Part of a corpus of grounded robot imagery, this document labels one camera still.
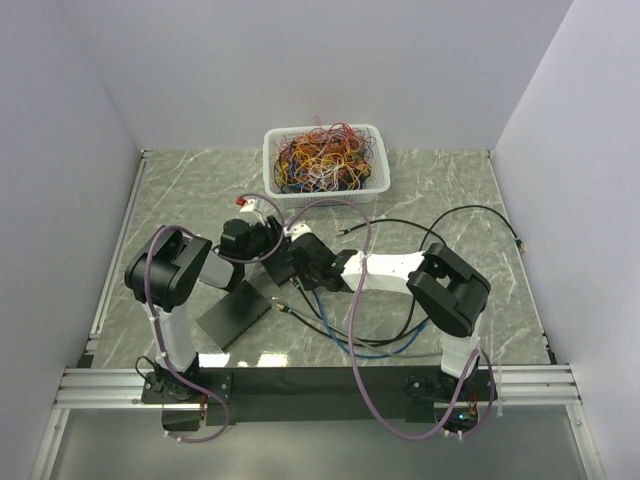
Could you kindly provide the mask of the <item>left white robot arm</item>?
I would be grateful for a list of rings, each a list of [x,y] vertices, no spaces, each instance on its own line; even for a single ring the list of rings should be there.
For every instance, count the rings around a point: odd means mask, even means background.
[[[250,223],[239,218],[223,226],[220,243],[165,225],[130,261],[124,282],[145,306],[156,344],[156,363],[173,369],[165,388],[176,400],[194,399],[201,377],[193,371],[198,352],[190,333],[186,302],[198,282],[225,293],[197,323],[221,350],[227,350],[271,308],[245,280],[245,266],[257,259],[281,285],[292,275],[286,264],[283,228],[273,216]]]

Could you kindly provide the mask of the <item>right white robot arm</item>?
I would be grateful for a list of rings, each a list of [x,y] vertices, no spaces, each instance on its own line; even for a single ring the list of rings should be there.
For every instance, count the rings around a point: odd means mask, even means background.
[[[479,347],[478,323],[488,303],[489,281],[442,243],[410,254],[334,253],[315,234],[297,234],[289,262],[307,289],[330,292],[384,291],[412,297],[441,332],[440,387],[452,399],[475,386],[466,365]]]

